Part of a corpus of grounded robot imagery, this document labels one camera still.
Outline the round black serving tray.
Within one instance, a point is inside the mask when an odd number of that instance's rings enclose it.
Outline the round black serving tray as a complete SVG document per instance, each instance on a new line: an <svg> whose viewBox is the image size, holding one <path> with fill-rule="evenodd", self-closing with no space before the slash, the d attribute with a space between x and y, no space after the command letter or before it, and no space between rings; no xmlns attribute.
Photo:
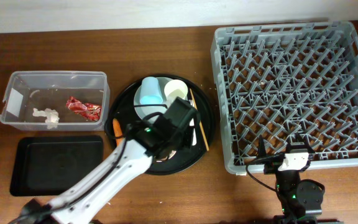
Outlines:
<svg viewBox="0 0 358 224"><path fill-rule="evenodd" d="M172 79L179 79L184 81L189 88L192 89L198 111L200 112L201 121L203 124L204 132L209 145L214 141L214 134L216 130L216 122L211 103L207 95L196 84L187 80L186 78L179 77L171 74L156 74L155 77L168 77ZM121 129L125 130L127 125L132 121L140 120L135 112L134 97L135 92L140 87L142 79L136 80L133 84L129 85L123 90L109 109L108 119L104 125L104 132L106 133L110 146L115 149L116 141L113 138L114 131L112 128L112 120L116 118L121 125ZM206 153L203 138L201 136L200 128L196 128L197 143L191 146L190 149L178 151L171 159L164 162L156 162L145 172L149 175L169 175L181 172L193 164L198 162Z"/></svg>

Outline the light blue cup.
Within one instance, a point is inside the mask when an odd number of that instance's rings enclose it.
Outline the light blue cup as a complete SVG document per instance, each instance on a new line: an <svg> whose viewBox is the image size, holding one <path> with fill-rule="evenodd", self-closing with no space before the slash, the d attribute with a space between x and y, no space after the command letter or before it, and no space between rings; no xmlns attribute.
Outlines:
<svg viewBox="0 0 358 224"><path fill-rule="evenodd" d="M155 77L145 77L140 87L140 103L142 105L159 105L163 103L160 84Z"/></svg>

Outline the red snack wrapper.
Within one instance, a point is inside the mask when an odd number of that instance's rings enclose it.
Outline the red snack wrapper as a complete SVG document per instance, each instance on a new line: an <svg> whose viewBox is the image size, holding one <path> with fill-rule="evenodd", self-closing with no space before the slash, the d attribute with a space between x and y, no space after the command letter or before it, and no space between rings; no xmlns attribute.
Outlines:
<svg viewBox="0 0 358 224"><path fill-rule="evenodd" d="M90 121L98 121L101 116L102 107L100 105L82 103L73 96L67 100L66 107L75 114L81 115Z"/></svg>

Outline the cream white cup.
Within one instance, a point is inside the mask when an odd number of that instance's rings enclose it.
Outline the cream white cup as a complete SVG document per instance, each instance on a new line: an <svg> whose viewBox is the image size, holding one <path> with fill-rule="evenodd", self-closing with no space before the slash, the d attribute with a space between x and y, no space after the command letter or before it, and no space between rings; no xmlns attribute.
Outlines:
<svg viewBox="0 0 358 224"><path fill-rule="evenodd" d="M164 94L168 101L173 101L176 98L186 100L188 94L188 87L184 81L171 80L165 85Z"/></svg>

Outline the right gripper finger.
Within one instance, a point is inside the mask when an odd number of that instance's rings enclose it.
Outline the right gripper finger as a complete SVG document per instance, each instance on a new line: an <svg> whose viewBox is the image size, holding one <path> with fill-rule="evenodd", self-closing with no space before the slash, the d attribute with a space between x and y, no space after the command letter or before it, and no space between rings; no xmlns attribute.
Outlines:
<svg viewBox="0 0 358 224"><path fill-rule="evenodd" d="M307 140L305 140L303 137L301 137L301 135L299 133L295 134L295 145L294 148L296 150L304 150L307 153L314 153L314 150L311 148L311 146L309 145L309 143L307 142Z"/></svg>
<svg viewBox="0 0 358 224"><path fill-rule="evenodd" d="M257 150L257 158L263 158L265 157L266 154L266 149L265 149L265 143L264 143L264 138L262 136L259 136L259 147Z"/></svg>

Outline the grey plate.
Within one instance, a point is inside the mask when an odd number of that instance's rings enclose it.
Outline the grey plate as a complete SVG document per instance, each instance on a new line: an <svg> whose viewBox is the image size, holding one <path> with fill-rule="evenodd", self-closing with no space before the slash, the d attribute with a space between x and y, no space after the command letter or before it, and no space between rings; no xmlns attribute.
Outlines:
<svg viewBox="0 0 358 224"><path fill-rule="evenodd" d="M140 87L138 87L138 89L135 92L134 106L135 106L135 112L137 113L137 115L140 119L143 119L145 116L152 114L152 113L166 112L167 108L173 102L173 101L168 101L166 99L166 96L164 94L164 87L169 81L178 80L178 79L172 79L172 78L168 78L168 77L156 77L156 78L158 79L159 84L160 84L160 90L162 93L163 103L159 104L159 105L142 105L139 101L140 100Z"/></svg>

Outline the white tissue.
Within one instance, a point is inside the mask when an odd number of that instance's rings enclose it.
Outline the white tissue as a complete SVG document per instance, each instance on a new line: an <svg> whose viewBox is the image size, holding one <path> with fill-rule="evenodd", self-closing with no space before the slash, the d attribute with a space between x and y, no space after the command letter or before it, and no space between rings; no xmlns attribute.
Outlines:
<svg viewBox="0 0 358 224"><path fill-rule="evenodd" d="M47 129L57 128L60 119L58 112L56 110L51 110L50 108L46 108L45 110L38 110L37 108L34 108L32 116L45 117Z"/></svg>

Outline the orange carrot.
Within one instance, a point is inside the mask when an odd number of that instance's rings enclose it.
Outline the orange carrot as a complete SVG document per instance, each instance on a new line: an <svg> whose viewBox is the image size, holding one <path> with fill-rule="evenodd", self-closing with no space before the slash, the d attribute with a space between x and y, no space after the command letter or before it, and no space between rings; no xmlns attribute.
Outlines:
<svg viewBox="0 0 358 224"><path fill-rule="evenodd" d="M119 124L119 121L116 118L112 120L112 128L114 131L114 139L116 141L116 145L118 146L123 140L123 132L121 129L121 125Z"/></svg>

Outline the white plastic fork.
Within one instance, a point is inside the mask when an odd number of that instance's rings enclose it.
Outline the white plastic fork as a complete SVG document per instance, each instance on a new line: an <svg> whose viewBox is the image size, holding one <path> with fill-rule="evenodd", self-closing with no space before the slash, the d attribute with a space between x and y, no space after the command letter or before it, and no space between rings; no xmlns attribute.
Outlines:
<svg viewBox="0 0 358 224"><path fill-rule="evenodd" d="M195 146L197 143L196 139L196 131L195 131L195 122L194 119L190 121L190 126L192 127L192 135L191 135L191 146Z"/></svg>

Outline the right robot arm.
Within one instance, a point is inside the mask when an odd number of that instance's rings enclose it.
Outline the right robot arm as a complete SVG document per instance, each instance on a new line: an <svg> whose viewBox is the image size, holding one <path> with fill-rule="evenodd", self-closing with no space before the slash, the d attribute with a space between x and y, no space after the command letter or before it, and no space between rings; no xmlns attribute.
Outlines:
<svg viewBox="0 0 358 224"><path fill-rule="evenodd" d="M273 155L267 155L264 139L259 138L257 163L264 165L264 174L275 176L273 191L282 206L283 214L274 216L274 223L318 222L325 187L317 181L300 178L311 165L314 155L314 150L299 134L295 135L294 141L287 141L285 152Z"/></svg>

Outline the clear plastic bin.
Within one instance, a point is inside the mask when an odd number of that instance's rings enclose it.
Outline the clear plastic bin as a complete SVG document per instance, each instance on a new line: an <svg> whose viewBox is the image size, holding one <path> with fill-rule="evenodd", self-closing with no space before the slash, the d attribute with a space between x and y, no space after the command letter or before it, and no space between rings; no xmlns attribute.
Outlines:
<svg viewBox="0 0 358 224"><path fill-rule="evenodd" d="M98 121L90 121L66 107L73 96L82 103L100 105ZM2 124L23 131L102 131L109 111L107 75L89 71L18 71L7 84L0 114ZM47 129L45 117L32 116L33 109L50 108L59 114L57 128Z"/></svg>

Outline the black rectangular tray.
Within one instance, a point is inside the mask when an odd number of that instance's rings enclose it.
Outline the black rectangular tray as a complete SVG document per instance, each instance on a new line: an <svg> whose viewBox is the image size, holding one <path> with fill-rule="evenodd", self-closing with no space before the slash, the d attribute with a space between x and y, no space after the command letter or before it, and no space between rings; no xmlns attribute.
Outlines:
<svg viewBox="0 0 358 224"><path fill-rule="evenodd" d="M19 141L10 184L15 197L59 195L103 161L97 135L27 137Z"/></svg>

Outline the grey dishwasher rack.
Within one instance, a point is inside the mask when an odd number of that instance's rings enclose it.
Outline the grey dishwasher rack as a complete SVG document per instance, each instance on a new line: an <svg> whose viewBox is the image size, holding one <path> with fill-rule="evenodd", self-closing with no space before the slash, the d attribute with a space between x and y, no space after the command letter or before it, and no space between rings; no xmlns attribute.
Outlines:
<svg viewBox="0 0 358 224"><path fill-rule="evenodd" d="M297 134L312 169L358 166L358 35L350 22L222 27L211 44L224 166L252 165L259 141L283 152Z"/></svg>

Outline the pink bowl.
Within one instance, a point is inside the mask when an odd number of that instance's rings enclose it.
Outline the pink bowl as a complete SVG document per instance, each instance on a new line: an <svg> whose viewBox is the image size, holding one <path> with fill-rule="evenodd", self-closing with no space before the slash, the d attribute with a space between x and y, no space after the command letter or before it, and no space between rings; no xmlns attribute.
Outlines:
<svg viewBox="0 0 358 224"><path fill-rule="evenodd" d="M167 161L167 160L171 159L176 153L177 153L176 151L171 151L166 157L163 157L161 159L155 159L155 162Z"/></svg>

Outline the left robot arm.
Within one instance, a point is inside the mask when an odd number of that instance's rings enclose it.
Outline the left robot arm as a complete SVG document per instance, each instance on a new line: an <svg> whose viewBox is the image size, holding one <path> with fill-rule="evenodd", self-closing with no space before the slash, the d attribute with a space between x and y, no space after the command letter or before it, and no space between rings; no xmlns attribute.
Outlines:
<svg viewBox="0 0 358 224"><path fill-rule="evenodd" d="M123 142L94 170L46 205L29 201L13 223L91 223L125 185L145 173L154 161L178 150L197 122L196 118L164 116L153 123L136 121L128 127Z"/></svg>

